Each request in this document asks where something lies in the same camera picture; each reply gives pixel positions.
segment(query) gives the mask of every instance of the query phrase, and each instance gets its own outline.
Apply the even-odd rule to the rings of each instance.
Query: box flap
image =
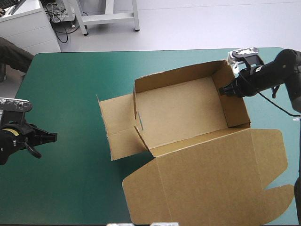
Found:
[[[112,160],[147,151],[134,128],[134,125],[139,127],[140,122],[134,117],[132,94],[100,101],[99,106]]]
[[[212,79],[217,89],[229,84],[234,79],[232,68],[229,65],[222,67],[212,75]],[[250,123],[246,105],[242,98],[226,95],[219,95],[219,98],[229,127]]]
[[[150,149],[228,127],[211,77],[136,93],[136,104]]]
[[[152,160],[122,182],[129,211],[141,222],[171,222],[157,161]],[[144,203],[142,209],[136,207]]]
[[[272,133],[275,131],[245,129],[149,162],[123,182],[132,221],[259,226],[277,218],[290,205],[293,186],[263,189],[275,175],[259,158],[286,161],[282,146],[270,152],[271,156],[262,154],[266,145],[259,136],[267,135],[266,141],[277,145],[271,144]],[[263,171],[269,178],[262,177]]]
[[[277,129],[252,129],[251,133],[262,186],[265,188],[287,168],[282,134]]]
[[[143,76],[135,80],[136,94],[211,76],[225,65],[227,65],[226,61],[219,60]]]
[[[169,153],[172,153],[172,152],[176,152],[176,151],[179,151],[181,149],[187,148],[189,146],[201,144],[201,143],[213,140],[213,139],[217,139],[219,137],[223,137],[223,136],[230,135],[232,133],[240,132],[244,129],[247,129],[247,128],[221,129],[221,130],[214,131],[214,132],[211,132],[211,133],[202,134],[202,135],[190,138],[190,139],[181,140],[181,141],[174,142],[174,143],[171,143],[171,144],[168,144],[168,145],[156,147],[156,148],[150,149],[150,152],[152,153],[152,155],[154,157],[160,157],[162,155],[169,154]]]

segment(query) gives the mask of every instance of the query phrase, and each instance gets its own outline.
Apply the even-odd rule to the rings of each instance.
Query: white label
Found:
[[[260,66],[260,67],[257,67],[255,72],[258,72],[258,71],[260,71],[260,70],[261,70],[261,68],[262,68],[262,66]]]

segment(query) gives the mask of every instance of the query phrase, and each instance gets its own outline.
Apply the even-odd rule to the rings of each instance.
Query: desk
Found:
[[[130,221],[121,182],[152,159],[145,152],[110,161],[110,150],[96,95],[101,100],[132,92],[139,76],[185,65],[223,59],[229,49],[83,52],[37,55],[17,94],[33,109],[27,121],[58,141],[12,155],[0,167],[1,224],[103,224]],[[262,48],[265,62],[280,48]],[[264,92],[271,96],[270,90]],[[260,96],[245,98],[253,128],[283,133],[288,170],[269,187],[294,184],[298,176],[299,123]],[[292,111],[282,86],[276,102]],[[295,204],[274,224],[297,224]]]
[[[39,0],[26,0],[13,15],[0,17],[0,31],[2,38],[34,55],[61,52]]]

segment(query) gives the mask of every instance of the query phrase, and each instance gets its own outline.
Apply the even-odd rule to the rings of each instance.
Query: white cabinet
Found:
[[[13,15],[0,17],[0,36],[34,55],[61,52],[39,0],[27,0]]]

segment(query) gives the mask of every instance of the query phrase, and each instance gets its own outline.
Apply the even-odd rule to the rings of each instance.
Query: cabinet drawer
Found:
[[[7,37],[6,39],[20,48],[26,48],[56,39],[56,36],[52,28],[46,26],[28,32],[12,35]]]
[[[45,26],[50,26],[45,13],[36,12],[0,22],[0,36],[6,38]]]
[[[44,43],[40,43],[38,45],[29,46],[24,48],[24,50],[30,52],[31,54],[38,53],[58,53],[61,52],[60,46],[57,43],[57,40],[51,40]]]

